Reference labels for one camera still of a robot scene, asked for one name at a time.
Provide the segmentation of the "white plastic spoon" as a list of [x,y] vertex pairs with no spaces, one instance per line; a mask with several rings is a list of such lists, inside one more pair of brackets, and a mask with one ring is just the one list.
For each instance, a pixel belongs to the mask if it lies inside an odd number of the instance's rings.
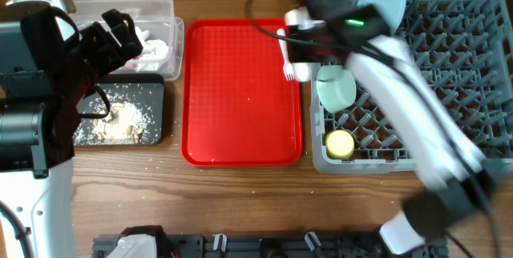
[[293,63],[294,78],[300,83],[306,83],[311,80],[312,67],[309,62]]

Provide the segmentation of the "food scraps pile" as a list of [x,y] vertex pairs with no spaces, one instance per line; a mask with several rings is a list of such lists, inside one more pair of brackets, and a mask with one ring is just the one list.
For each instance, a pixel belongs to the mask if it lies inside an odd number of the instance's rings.
[[101,119],[83,119],[74,134],[75,146],[130,145],[153,142],[156,123],[152,106],[135,94],[107,91],[111,110]]

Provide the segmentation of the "mint green bowl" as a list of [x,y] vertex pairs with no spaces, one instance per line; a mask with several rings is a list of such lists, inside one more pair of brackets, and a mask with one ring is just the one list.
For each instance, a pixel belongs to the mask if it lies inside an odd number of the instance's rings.
[[340,65],[321,66],[316,88],[321,105],[332,114],[353,105],[357,95],[353,74]]

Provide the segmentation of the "white plastic fork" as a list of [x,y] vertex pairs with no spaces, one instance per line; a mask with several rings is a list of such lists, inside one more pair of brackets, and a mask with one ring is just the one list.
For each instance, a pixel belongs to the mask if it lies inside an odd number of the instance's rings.
[[294,78],[294,73],[293,73],[293,66],[292,66],[291,62],[289,61],[287,42],[280,38],[278,39],[278,42],[279,42],[282,57],[284,60],[283,72],[284,72],[285,79],[287,81],[293,81],[295,78]]

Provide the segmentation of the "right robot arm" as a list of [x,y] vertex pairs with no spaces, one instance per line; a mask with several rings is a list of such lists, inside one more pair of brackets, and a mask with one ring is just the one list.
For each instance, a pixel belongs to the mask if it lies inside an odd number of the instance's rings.
[[422,190],[378,231],[389,255],[404,256],[476,212],[499,230],[490,199],[505,176],[461,131],[422,77],[407,43],[394,36],[376,5],[346,0],[298,0],[306,16],[290,42],[309,49],[307,60],[344,54],[345,67],[373,96],[416,163]]

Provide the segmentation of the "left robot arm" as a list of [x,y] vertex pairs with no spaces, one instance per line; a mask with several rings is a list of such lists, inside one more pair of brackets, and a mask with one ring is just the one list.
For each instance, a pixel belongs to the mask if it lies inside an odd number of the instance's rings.
[[71,184],[80,101],[139,56],[129,14],[78,28],[73,0],[1,8],[1,223],[16,257],[74,257]]

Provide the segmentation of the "red snack wrapper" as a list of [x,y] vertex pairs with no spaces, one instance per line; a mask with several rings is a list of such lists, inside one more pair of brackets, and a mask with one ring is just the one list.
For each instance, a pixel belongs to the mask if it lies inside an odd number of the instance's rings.
[[137,69],[138,63],[129,61],[126,62],[125,65],[122,67],[123,71],[135,71]]

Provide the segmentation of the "yellow plastic cup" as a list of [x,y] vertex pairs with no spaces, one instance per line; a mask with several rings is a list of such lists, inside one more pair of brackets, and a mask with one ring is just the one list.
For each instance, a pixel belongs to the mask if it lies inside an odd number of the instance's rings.
[[354,152],[353,136],[344,130],[331,131],[325,137],[327,155],[333,159],[348,159]]

